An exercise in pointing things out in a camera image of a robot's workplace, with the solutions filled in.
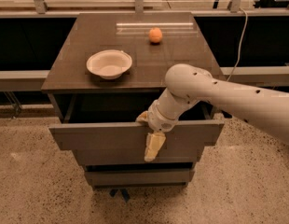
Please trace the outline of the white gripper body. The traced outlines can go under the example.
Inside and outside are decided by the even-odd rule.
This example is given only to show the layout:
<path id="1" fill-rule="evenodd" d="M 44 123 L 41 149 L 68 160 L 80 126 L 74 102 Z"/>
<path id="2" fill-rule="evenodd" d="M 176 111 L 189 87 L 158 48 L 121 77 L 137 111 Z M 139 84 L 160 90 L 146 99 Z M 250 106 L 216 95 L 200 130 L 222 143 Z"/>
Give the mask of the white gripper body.
<path id="1" fill-rule="evenodd" d="M 155 100 L 147 111 L 149 127 L 156 132 L 167 133 L 178 122 L 179 106 L 170 104 L 164 100 Z"/>

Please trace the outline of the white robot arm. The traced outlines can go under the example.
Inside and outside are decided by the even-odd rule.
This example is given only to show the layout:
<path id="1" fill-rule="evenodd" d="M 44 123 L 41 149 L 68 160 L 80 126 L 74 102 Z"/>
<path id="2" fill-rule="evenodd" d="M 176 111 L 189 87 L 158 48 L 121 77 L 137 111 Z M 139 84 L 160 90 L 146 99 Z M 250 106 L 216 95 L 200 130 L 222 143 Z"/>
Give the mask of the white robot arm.
<path id="1" fill-rule="evenodd" d="M 218 80 L 189 64 L 176 64 L 165 75 L 166 89 L 137 117 L 152 129 L 146 137 L 144 160 L 153 161 L 166 133 L 198 102 L 209 103 L 289 146 L 289 93 Z"/>

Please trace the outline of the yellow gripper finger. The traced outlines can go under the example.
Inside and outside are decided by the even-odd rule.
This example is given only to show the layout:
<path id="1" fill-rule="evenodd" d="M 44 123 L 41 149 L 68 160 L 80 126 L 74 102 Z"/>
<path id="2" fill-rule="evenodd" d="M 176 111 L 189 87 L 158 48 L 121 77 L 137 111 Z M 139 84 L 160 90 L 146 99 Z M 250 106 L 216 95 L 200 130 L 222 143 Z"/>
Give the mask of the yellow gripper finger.
<path id="1" fill-rule="evenodd" d="M 137 122 L 148 122 L 148 118 L 147 118 L 147 112 L 144 111 L 142 112 L 137 118 L 136 118 Z"/>
<path id="2" fill-rule="evenodd" d="M 166 136 L 163 132 L 148 133 L 145 143 L 144 160 L 153 161 L 165 143 Z"/>

